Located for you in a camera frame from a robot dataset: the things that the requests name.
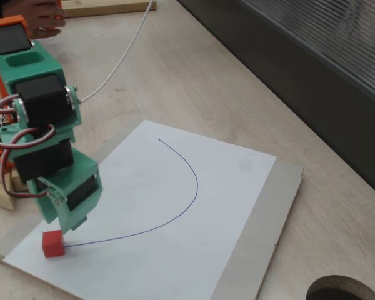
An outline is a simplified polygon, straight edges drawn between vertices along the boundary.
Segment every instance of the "finger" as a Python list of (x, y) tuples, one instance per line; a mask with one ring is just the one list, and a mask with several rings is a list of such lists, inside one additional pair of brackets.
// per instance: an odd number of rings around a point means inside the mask
[(50, 5), (55, 5), (57, 6), (57, 0), (28, 0), (29, 4), (32, 5), (45, 5), (45, 4), (50, 4)]
[(34, 22), (35, 28), (60, 28), (66, 24), (65, 20), (51, 19), (49, 17), (40, 17)]
[(58, 36), (60, 33), (61, 33), (60, 29), (53, 29), (53, 30), (37, 29), (32, 32), (31, 39), (53, 38), (54, 36)]
[(33, 7), (33, 12), (35, 16), (61, 16), (65, 18), (65, 12), (58, 6), (55, 5), (39, 5)]

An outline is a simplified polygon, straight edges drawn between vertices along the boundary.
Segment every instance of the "tabletop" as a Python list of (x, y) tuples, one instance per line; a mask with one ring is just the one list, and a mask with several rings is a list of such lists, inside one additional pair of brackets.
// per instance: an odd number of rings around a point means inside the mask
[[(142, 15), (72, 19), (42, 43), (83, 98), (114, 67)], [(259, 299), (304, 300), (328, 275), (375, 291), (375, 191), (176, 0), (158, 1), (124, 64), (81, 112), (75, 146), (88, 155), (147, 119), (304, 167)], [(0, 208), (0, 238), (38, 213), (30, 199), (16, 206)], [(0, 299), (72, 298), (0, 264)]]

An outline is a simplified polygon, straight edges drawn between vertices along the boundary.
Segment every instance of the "blue ink line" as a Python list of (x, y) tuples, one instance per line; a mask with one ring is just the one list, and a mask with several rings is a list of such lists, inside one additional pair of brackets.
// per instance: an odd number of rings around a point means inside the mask
[(196, 173), (194, 172), (192, 166), (188, 163), (188, 161), (183, 156), (181, 156), (174, 148), (172, 148), (166, 142), (164, 142), (164, 141), (162, 141), (160, 139), (158, 139), (158, 140), (160, 142), (162, 142), (164, 145), (166, 145), (167, 147), (169, 147), (171, 150), (173, 150), (177, 155), (179, 155), (185, 161), (185, 163), (189, 166), (190, 170), (192, 170), (192, 172), (194, 174), (194, 177), (196, 178), (196, 195), (195, 195), (192, 203), (180, 215), (176, 216), (174, 219), (170, 220), (169, 222), (167, 222), (167, 223), (165, 223), (163, 225), (160, 225), (158, 227), (152, 228), (150, 230), (146, 230), (146, 231), (143, 231), (143, 232), (131, 234), (131, 235), (128, 235), (128, 236), (115, 237), (114, 239), (105, 239), (103, 241), (96, 241), (96, 242), (86, 242), (84, 244), (78, 244), (78, 245), (68, 245), (68, 246), (65, 246), (65, 248), (77, 247), (77, 246), (85, 246), (85, 245), (91, 245), (91, 244), (97, 244), (97, 243), (104, 243), (104, 242), (109, 242), (109, 241), (115, 241), (116, 239), (126, 239), (126, 238), (130, 238), (132, 236), (138, 236), (140, 234), (149, 233), (150, 231), (154, 231), (156, 229), (164, 227), (165, 225), (168, 225), (169, 223), (175, 221), (177, 218), (181, 217), (192, 206), (192, 204), (195, 202), (196, 198), (198, 197), (198, 192), (199, 192), (199, 180), (198, 180), (198, 177), (197, 177)]

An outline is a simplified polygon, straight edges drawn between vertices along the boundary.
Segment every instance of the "robotic arm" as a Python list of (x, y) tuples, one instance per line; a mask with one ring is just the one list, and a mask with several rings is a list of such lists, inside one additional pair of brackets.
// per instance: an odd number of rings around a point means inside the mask
[(0, 19), (0, 113), (12, 120), (0, 127), (0, 175), (6, 188), (6, 162), (14, 162), (30, 194), (8, 193), (36, 198), (44, 219), (59, 218), (65, 234), (86, 221), (103, 188), (97, 162), (71, 146), (81, 124), (77, 89), (27, 32), (21, 16)]

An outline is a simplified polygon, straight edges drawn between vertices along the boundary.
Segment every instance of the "circular hole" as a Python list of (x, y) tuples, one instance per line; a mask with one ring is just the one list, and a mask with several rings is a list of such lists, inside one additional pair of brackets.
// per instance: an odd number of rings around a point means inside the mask
[(365, 284), (345, 276), (326, 276), (314, 282), (306, 300), (375, 300), (375, 292)]

